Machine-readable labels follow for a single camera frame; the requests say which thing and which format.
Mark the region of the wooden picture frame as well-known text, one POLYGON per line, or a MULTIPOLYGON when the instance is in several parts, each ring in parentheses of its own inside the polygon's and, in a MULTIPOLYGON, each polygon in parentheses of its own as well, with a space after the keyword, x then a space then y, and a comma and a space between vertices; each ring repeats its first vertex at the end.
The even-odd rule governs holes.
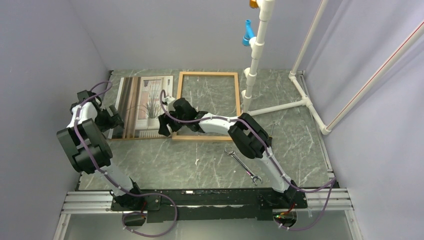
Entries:
POLYGON ((241 114, 239 74, 172 70, 173 96, 185 98, 197 111, 234 117, 241 114))

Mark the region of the black yellow screwdriver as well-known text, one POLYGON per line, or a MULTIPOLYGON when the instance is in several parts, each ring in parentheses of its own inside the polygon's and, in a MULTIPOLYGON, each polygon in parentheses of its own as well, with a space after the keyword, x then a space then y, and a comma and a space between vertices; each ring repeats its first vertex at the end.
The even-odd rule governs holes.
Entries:
POLYGON ((275 122, 272 123, 271 125, 271 130, 268 133, 268 138, 271 139, 272 138, 272 134, 273 134, 273 130, 274 130, 274 126, 275 126, 275 122))

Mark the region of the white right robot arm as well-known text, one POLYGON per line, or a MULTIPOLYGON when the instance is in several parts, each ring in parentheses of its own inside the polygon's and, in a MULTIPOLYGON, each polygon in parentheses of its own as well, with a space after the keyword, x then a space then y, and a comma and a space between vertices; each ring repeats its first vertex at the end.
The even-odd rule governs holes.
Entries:
POLYGON ((227 135, 240 153, 248 159, 259 161, 274 190, 276 203, 287 208, 295 202, 296 183, 285 173, 272 150, 268 133, 248 113, 229 117, 197 111, 185 98, 165 96, 160 98, 164 111, 158 117, 159 131, 170 136, 182 127, 192 132, 227 135))

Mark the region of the plant photo print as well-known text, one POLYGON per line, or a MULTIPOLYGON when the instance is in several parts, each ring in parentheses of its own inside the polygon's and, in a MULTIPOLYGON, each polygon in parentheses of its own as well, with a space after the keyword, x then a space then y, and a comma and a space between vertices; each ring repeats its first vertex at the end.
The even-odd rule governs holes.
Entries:
POLYGON ((109 131, 111 140, 159 139, 159 116, 164 113, 160 92, 173 93, 174 77, 132 76, 119 82, 114 107, 123 120, 123 126, 109 131))

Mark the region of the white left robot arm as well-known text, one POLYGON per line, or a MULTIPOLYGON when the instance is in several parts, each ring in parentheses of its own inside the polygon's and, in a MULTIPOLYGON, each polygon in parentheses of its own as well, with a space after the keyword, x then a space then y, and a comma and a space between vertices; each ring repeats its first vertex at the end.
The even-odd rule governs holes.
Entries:
POLYGON ((100 176, 122 208, 141 210, 145 206, 144 196, 137 183, 113 163, 113 153, 104 135, 108 130, 123 127, 124 121, 113 105, 102 108, 102 100, 90 90, 78 92, 77 98, 70 108, 70 123, 56 133, 70 164, 78 173, 100 176))

